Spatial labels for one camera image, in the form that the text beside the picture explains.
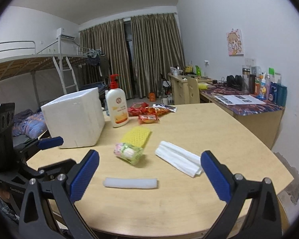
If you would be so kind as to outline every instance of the round table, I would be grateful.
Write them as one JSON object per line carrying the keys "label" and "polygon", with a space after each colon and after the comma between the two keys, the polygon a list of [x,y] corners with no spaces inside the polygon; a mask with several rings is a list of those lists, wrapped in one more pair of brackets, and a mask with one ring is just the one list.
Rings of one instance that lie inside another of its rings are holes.
{"label": "round table", "polygon": [[[83,198],[75,203],[93,229],[129,237],[203,235],[216,221],[225,206],[219,200],[207,176],[191,178],[155,155],[161,141],[171,142],[194,154],[210,150],[232,173],[261,181],[270,177],[276,193],[284,189],[292,176],[274,154],[241,123],[215,104],[177,105],[176,113],[160,118],[160,123],[144,124],[152,134],[139,164],[132,166],[113,154],[114,145],[131,128],[137,118],[120,128],[106,123],[96,146],[90,148],[40,151],[28,164],[38,167],[72,158],[79,162],[89,149],[100,154],[96,170]],[[157,178],[153,190],[105,188],[106,177]],[[246,215],[250,201],[240,213]],[[57,211],[54,202],[52,209]]]}

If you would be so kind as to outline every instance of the yellow sponge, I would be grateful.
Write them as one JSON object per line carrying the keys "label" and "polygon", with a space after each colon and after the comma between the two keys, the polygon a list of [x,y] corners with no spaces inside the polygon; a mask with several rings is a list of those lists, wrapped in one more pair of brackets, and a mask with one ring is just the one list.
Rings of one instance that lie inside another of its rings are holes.
{"label": "yellow sponge", "polygon": [[129,143],[135,147],[144,148],[152,131],[148,128],[137,126],[127,132],[121,139],[122,143]]}

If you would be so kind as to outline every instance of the patterned bedding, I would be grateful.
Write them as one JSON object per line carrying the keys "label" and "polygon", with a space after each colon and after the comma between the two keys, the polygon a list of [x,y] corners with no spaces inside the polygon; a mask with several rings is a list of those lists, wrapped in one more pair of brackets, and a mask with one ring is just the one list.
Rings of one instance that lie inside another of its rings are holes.
{"label": "patterned bedding", "polygon": [[15,115],[12,135],[27,135],[34,139],[47,131],[43,112],[34,113],[30,109]]}

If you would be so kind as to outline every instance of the desk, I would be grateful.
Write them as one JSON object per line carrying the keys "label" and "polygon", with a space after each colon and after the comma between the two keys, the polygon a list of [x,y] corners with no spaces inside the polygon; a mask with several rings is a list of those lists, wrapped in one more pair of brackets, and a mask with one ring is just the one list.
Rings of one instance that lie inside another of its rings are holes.
{"label": "desk", "polygon": [[171,73],[168,74],[169,81],[171,82],[172,94],[175,105],[180,104],[189,104],[189,91],[187,84],[187,77],[196,77],[198,82],[212,82],[213,79],[198,79],[196,75],[173,75]]}
{"label": "desk", "polygon": [[270,101],[266,101],[263,105],[226,105],[215,98],[215,95],[221,94],[243,95],[244,93],[232,88],[200,90],[200,97],[203,101],[215,103],[248,128],[269,149],[272,149],[284,108]]}
{"label": "desk", "polygon": [[[106,118],[99,141],[91,147],[99,152],[100,165],[83,198],[75,205],[95,230],[137,238],[194,238],[205,234],[216,221],[225,203],[218,199],[204,173],[191,178],[155,156],[162,140],[197,155],[211,150],[232,173],[242,173],[247,179],[260,181],[270,177],[276,193],[293,180],[258,138],[215,104],[179,105],[176,113],[162,116],[160,123],[144,124],[153,132],[144,149],[145,155],[134,167],[116,158],[113,149],[124,133],[138,125],[137,118],[131,118],[127,125],[112,128]],[[37,153],[28,164],[37,169],[68,158],[78,162],[89,149],[51,148]],[[105,188],[102,182],[106,177],[157,178],[159,188]],[[249,205],[247,201],[241,217],[246,215]]]}

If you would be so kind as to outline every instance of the metal screw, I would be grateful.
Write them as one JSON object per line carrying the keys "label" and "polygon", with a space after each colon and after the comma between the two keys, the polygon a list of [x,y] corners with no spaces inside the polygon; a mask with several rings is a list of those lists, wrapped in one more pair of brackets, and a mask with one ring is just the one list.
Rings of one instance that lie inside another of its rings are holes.
{"label": "metal screw", "polygon": [[266,184],[271,184],[271,180],[269,178],[265,178],[265,183]]}
{"label": "metal screw", "polygon": [[244,178],[244,177],[243,177],[242,174],[240,174],[240,173],[236,173],[236,174],[235,174],[235,179],[236,179],[236,180],[241,181],[243,178]]}
{"label": "metal screw", "polygon": [[62,173],[58,176],[58,180],[63,181],[65,179],[65,177],[66,177],[65,174]]}
{"label": "metal screw", "polygon": [[36,183],[35,178],[32,178],[31,180],[29,180],[30,185],[33,185],[34,183]]}

